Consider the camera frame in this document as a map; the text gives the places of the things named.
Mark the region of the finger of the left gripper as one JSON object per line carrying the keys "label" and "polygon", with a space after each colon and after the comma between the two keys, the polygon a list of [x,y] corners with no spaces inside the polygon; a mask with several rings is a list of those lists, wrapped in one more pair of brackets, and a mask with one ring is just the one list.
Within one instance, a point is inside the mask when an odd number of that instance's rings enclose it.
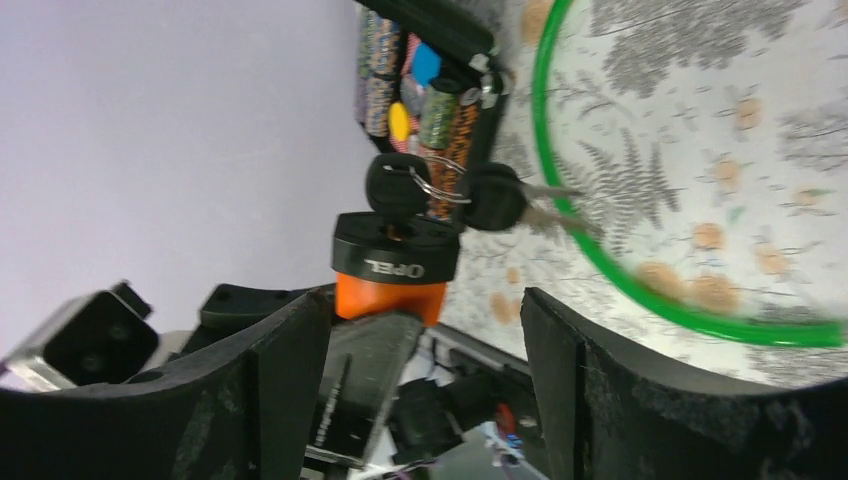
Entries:
{"label": "finger of the left gripper", "polygon": [[400,311],[345,320],[330,335],[307,457],[363,467],[377,448],[423,323]]}

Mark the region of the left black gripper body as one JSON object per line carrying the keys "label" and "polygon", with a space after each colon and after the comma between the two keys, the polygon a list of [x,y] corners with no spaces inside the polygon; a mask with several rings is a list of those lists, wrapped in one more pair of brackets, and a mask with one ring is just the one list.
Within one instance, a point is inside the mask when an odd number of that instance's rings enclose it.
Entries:
{"label": "left black gripper body", "polygon": [[178,352],[182,357],[260,322],[309,291],[335,300],[335,285],[296,290],[267,290],[219,284],[200,307],[199,324]]}

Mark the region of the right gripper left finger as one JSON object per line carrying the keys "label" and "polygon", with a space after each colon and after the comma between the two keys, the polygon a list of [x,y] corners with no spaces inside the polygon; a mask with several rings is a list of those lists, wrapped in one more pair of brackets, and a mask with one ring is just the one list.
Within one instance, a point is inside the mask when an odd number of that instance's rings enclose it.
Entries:
{"label": "right gripper left finger", "polygon": [[309,291],[123,384],[1,394],[5,479],[296,479],[331,331]]}

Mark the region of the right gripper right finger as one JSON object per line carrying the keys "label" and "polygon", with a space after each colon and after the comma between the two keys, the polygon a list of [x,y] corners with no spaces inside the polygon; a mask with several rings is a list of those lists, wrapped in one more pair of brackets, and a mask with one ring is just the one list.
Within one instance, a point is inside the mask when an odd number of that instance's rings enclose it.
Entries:
{"label": "right gripper right finger", "polygon": [[847,475],[845,380],[782,389],[712,373],[535,287],[521,324],[553,479]]}

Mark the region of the orange black padlock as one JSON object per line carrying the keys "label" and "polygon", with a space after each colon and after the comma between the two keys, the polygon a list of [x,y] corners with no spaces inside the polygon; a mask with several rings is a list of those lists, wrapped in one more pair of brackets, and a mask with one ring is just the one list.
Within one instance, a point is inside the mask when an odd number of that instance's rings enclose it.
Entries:
{"label": "orange black padlock", "polygon": [[336,314],[346,320],[400,310],[426,327],[439,323],[460,241],[450,225],[427,217],[388,221],[375,212],[338,216],[331,268]]}

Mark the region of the black keys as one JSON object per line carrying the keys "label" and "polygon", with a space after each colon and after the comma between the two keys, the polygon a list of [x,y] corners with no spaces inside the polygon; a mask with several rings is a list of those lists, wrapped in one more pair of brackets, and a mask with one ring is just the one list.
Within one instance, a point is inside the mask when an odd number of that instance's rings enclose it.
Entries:
{"label": "black keys", "polygon": [[[460,174],[453,191],[435,186],[429,175],[431,163]],[[369,167],[365,194],[371,209],[389,220],[423,215],[434,199],[453,208],[450,219],[454,223],[474,230],[501,232],[524,223],[542,228],[560,226],[570,233],[602,233],[600,227],[575,214],[555,213],[533,204],[542,198],[580,196],[580,191],[527,183],[502,163],[464,168],[440,156],[384,153],[376,156]]]}

